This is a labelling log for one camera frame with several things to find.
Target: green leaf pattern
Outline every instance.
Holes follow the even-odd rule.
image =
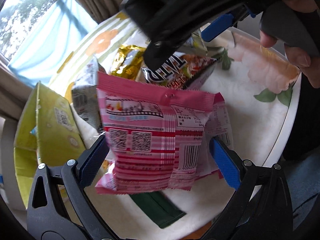
[[[254,95],[254,98],[260,102],[273,102],[276,97],[282,104],[289,107],[292,97],[292,85],[290,85],[286,91],[282,91],[280,94],[275,94],[266,88],[260,94]]]
[[[232,58],[228,57],[228,51],[226,49],[224,49],[221,53],[214,55],[213,57],[222,62],[223,70],[229,70],[231,63],[234,61]]]

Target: pink snack bag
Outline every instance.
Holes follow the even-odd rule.
[[[98,73],[101,120],[114,163],[96,185],[99,194],[165,188],[190,190],[204,126],[221,94],[173,90]]]

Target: black plastic handle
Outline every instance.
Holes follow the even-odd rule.
[[[302,48],[311,57],[320,57],[320,17],[317,11],[296,12],[278,1],[264,11],[260,29],[291,47]]]

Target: blue gripper pad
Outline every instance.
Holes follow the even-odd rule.
[[[221,15],[201,32],[202,39],[206,42],[212,41],[220,33],[231,27],[234,19],[231,13]]]
[[[92,147],[78,158],[79,185],[82,189],[90,186],[109,152],[107,140],[101,135]]]
[[[238,167],[230,159],[226,150],[215,138],[210,140],[209,149],[228,185],[237,190],[241,183],[240,171]]]

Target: green object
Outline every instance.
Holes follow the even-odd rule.
[[[159,191],[133,194],[130,197],[161,229],[168,227],[186,214]]]
[[[276,94],[266,88],[260,94],[254,95],[254,98],[260,102],[273,102],[276,99]]]
[[[292,86],[289,86],[286,91],[281,91],[281,93],[278,94],[277,97],[282,104],[289,107],[292,97]]]
[[[232,61],[234,61],[233,58],[228,57],[228,51],[226,49],[224,49],[222,52],[214,55],[213,57],[216,58],[217,60],[219,60],[220,62],[222,62],[222,69],[223,70],[229,70]]]

